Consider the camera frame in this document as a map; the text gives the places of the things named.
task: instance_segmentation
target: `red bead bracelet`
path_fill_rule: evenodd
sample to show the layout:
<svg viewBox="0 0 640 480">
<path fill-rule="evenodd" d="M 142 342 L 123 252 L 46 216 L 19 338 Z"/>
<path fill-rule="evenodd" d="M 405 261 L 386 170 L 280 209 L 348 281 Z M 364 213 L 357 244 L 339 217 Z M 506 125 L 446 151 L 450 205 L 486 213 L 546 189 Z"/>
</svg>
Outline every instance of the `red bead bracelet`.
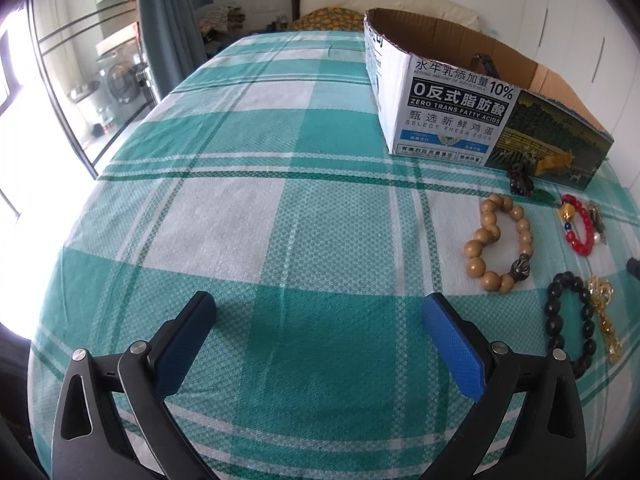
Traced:
<svg viewBox="0 0 640 480">
<path fill-rule="evenodd" d="M 585 243 L 582 243 L 575 235 L 574 226 L 571 223 L 576 212 L 581 216 L 582 222 L 584 223 L 584 229 L 586 231 Z M 593 221 L 591 221 L 587 209 L 575 196 L 565 194 L 562 195 L 562 205 L 560 206 L 559 214 L 564 222 L 566 240 L 571 244 L 571 248 L 580 254 L 580 256 L 589 256 L 593 249 Z"/>
</svg>

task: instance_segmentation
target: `window frame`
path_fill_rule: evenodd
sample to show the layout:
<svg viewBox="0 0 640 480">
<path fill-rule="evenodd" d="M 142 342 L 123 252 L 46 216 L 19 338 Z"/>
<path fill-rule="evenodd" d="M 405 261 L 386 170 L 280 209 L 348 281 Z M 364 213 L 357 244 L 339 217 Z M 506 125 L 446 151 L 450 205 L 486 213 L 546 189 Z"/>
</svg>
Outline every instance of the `window frame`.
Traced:
<svg viewBox="0 0 640 480">
<path fill-rule="evenodd" d="M 11 64 L 11 51 L 9 50 L 9 30 L 0 36 L 0 71 L 2 71 L 2 83 L 6 84 L 7 98 L 0 104 L 0 116 L 15 101 L 22 90 L 15 76 L 14 67 Z"/>
</svg>

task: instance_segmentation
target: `gold pendant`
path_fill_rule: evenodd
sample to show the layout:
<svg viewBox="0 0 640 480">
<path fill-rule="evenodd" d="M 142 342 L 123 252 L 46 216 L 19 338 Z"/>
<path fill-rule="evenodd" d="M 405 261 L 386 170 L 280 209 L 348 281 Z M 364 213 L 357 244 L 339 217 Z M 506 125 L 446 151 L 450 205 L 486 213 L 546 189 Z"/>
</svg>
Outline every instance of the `gold pendant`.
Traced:
<svg viewBox="0 0 640 480">
<path fill-rule="evenodd" d="M 591 304 L 598 313 L 600 331 L 604 339 L 607 358 L 609 363 L 615 364 L 622 357 L 622 343 L 616 337 L 613 323 L 606 313 L 606 308 L 613 298 L 613 286 L 607 280 L 600 280 L 597 276 L 590 276 L 588 288 L 591 293 Z"/>
</svg>

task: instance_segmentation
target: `metal bolt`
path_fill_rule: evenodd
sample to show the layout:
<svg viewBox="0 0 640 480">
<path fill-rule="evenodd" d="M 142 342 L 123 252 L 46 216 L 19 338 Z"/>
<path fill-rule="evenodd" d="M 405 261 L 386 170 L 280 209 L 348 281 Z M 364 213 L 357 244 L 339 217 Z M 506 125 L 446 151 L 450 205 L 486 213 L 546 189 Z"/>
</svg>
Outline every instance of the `metal bolt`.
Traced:
<svg viewBox="0 0 640 480">
<path fill-rule="evenodd" d="M 494 341 L 491 343 L 491 350 L 498 355 L 505 355 L 509 351 L 509 347 L 502 341 Z"/>
<path fill-rule="evenodd" d="M 129 347 L 132 354 L 142 354 L 146 350 L 146 341 L 136 341 Z"/>
<path fill-rule="evenodd" d="M 564 353 L 564 350 L 562 350 L 561 348 L 554 348 L 554 351 L 551 352 L 551 355 L 557 361 L 564 361 L 566 359 L 566 354 Z"/>
<path fill-rule="evenodd" d="M 85 357 L 86 357 L 86 350 L 84 348 L 79 348 L 71 356 L 71 358 L 74 361 L 82 361 L 82 359 L 84 359 Z"/>
</svg>

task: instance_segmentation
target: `gold charm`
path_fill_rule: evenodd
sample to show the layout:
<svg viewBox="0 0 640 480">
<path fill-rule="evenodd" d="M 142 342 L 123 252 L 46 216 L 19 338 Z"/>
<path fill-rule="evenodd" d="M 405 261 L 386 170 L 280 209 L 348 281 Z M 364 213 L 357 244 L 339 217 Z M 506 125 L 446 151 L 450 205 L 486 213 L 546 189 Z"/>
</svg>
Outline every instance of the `gold charm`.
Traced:
<svg viewBox="0 0 640 480">
<path fill-rule="evenodd" d="M 570 222 L 575 215 L 575 207 L 569 203 L 562 204 L 558 214 L 563 222 Z"/>
<path fill-rule="evenodd" d="M 609 363 L 614 365 L 622 357 L 622 343 L 616 337 L 612 322 L 606 313 L 606 308 L 613 298 L 613 286 L 607 280 L 600 280 L 597 276 L 590 276 L 588 288 L 591 293 L 591 304 L 600 319 L 600 331 L 604 339 Z"/>
</svg>

